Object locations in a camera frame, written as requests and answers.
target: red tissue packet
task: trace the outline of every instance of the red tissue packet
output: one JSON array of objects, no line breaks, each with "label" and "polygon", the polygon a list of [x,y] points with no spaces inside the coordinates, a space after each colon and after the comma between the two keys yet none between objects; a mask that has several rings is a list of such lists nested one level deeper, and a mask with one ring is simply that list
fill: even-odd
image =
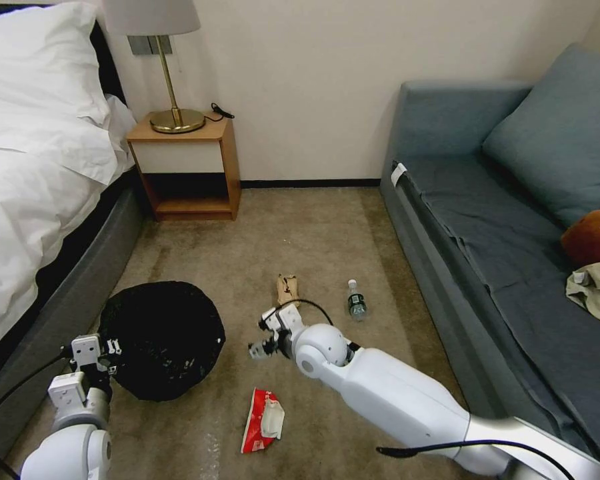
[{"label": "red tissue packet", "polygon": [[285,411],[273,392],[253,389],[240,452],[264,450],[275,439],[280,439],[284,419]]}]

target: orange plush toy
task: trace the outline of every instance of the orange plush toy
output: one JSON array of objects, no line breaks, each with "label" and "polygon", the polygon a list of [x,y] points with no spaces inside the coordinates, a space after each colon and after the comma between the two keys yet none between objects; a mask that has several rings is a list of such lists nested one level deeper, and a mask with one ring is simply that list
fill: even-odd
[{"label": "orange plush toy", "polygon": [[570,226],[561,241],[578,267],[600,262],[600,210],[586,214]]}]

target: black cable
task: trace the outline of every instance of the black cable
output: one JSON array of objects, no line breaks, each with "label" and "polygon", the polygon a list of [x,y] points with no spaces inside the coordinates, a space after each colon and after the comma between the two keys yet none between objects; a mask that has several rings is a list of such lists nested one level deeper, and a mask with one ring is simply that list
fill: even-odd
[{"label": "black cable", "polygon": [[322,314],[325,316],[325,318],[327,319],[329,324],[331,326],[333,326],[333,322],[331,321],[329,314],[326,312],[326,310],[324,310],[324,308],[322,308],[316,302],[312,302],[311,300],[305,300],[305,299],[294,299],[294,300],[289,300],[287,302],[284,302],[282,305],[280,305],[278,308],[276,308],[274,311],[272,311],[270,314],[268,314],[265,318],[263,318],[262,321],[269,320],[276,312],[282,310],[282,308],[286,307],[287,305],[289,305],[291,303],[295,303],[295,302],[308,303],[309,305],[313,305],[314,307],[316,307],[318,310],[320,310],[322,312]]},{"label": "black cable", "polygon": [[442,450],[447,448],[458,448],[458,447],[474,447],[476,445],[502,445],[504,447],[516,447],[522,448],[524,450],[528,450],[536,455],[544,458],[546,461],[550,462],[554,467],[556,467],[562,474],[568,478],[569,480],[575,480],[572,474],[564,468],[558,460],[550,457],[542,450],[538,450],[537,448],[530,447],[525,445],[524,443],[512,442],[507,440],[468,440],[468,441],[458,441],[458,442],[449,442],[449,443],[438,443],[437,445],[427,445],[426,447],[416,447],[416,448],[390,448],[390,447],[376,447],[376,451],[381,453],[382,455],[386,455],[388,457],[393,458],[411,458],[415,457],[418,453],[424,453],[428,451],[434,450]]},{"label": "black cable", "polygon": [[226,112],[226,111],[222,110],[222,108],[220,108],[217,103],[212,103],[211,104],[211,110],[213,110],[215,113],[217,113],[218,115],[220,115],[220,118],[218,118],[218,119],[212,119],[211,117],[208,117],[208,116],[205,115],[205,118],[208,119],[208,120],[211,120],[211,121],[214,121],[214,122],[219,122],[223,118],[230,118],[230,119],[235,118],[235,115],[232,115],[229,112]]},{"label": "black cable", "polygon": [[[65,348],[63,347],[62,350],[61,350],[61,352],[60,352],[60,354],[58,354],[58,356],[54,357],[52,360],[49,360],[48,362],[46,362],[42,367],[37,368],[36,370],[34,370],[30,374],[28,374],[26,377],[24,377],[22,380],[20,380],[14,386],[12,386],[2,397],[0,397],[0,406],[14,392],[16,392],[16,390],[18,390],[20,387],[22,387],[26,382],[28,382],[29,380],[31,380],[32,378],[34,378],[38,373],[42,372],[42,370],[46,369],[47,367],[50,367],[51,365],[53,365],[58,360],[61,360],[61,359],[64,359],[64,358],[68,358],[68,354],[67,354]],[[0,469],[2,469],[13,480],[20,480],[20,475],[18,475],[10,466],[8,466],[7,463],[4,460],[2,460],[2,458],[0,458]]]}]

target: gold lamp base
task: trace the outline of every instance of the gold lamp base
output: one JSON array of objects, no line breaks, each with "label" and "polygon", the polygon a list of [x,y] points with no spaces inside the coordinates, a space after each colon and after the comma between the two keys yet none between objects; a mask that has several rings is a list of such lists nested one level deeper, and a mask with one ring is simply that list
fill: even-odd
[{"label": "gold lamp base", "polygon": [[149,119],[151,128],[160,133],[186,133],[205,126],[204,114],[179,108],[154,113]]}]

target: table lamp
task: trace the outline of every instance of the table lamp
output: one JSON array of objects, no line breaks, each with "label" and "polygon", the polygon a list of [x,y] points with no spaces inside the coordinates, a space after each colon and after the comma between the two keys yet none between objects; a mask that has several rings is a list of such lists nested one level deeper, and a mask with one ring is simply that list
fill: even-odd
[{"label": "table lamp", "polygon": [[192,0],[104,0],[107,30],[122,35],[155,36],[165,72],[171,110],[151,115],[151,128],[161,133],[186,133],[205,124],[205,116],[196,110],[180,110],[175,101],[167,59],[159,35],[177,35],[200,28]]}]

